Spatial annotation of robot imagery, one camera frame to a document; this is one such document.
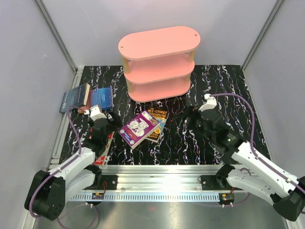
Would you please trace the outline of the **red 13-storey treehouse book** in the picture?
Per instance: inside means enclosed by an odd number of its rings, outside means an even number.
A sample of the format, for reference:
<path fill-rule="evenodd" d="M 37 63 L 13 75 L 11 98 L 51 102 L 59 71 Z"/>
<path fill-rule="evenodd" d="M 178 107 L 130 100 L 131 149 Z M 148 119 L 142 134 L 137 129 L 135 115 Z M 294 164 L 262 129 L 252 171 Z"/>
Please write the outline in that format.
<path fill-rule="evenodd" d="M 102 155 L 93 163 L 94 165 L 103 166 L 105 164 L 105 161 L 106 161 L 107 156 L 108 156 L 108 152 L 109 152 L 110 147 L 111 147 L 113 136 L 114 136 L 114 132 L 112 132 L 109 135 L 108 142 L 107 142 L 107 145 L 105 147 L 105 150 L 103 151 Z"/>

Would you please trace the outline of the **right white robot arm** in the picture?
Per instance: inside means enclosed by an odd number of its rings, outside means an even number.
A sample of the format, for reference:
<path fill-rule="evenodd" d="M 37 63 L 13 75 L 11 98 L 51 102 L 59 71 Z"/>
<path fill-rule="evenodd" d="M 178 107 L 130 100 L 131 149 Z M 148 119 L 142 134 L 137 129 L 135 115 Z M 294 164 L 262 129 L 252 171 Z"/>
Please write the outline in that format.
<path fill-rule="evenodd" d="M 241 169 L 224 164 L 215 174 L 220 189 L 230 186 L 243 189 L 271 204 L 274 210 L 289 221 L 296 221 L 305 208 L 305 179 L 284 171 L 264 155 L 251 149 L 237 131 L 230 129 L 215 109 L 203 112 L 198 107 L 187 106 L 182 114 L 186 126 L 198 132 L 224 158 L 243 164 Z"/>

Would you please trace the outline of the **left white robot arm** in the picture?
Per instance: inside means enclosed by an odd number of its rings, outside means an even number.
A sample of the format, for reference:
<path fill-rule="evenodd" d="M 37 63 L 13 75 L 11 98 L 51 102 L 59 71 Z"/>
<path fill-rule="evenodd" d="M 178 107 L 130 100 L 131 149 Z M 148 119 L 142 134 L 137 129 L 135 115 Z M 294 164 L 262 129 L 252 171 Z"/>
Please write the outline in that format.
<path fill-rule="evenodd" d="M 56 168 L 34 175 L 24 204 L 32 217 L 53 221 L 81 190 L 102 186 L 102 171 L 95 161 L 104 153 L 109 135 L 122 127 L 122 121 L 113 111 L 91 112 L 89 124 L 89 135 L 79 142 L 78 153 Z"/>

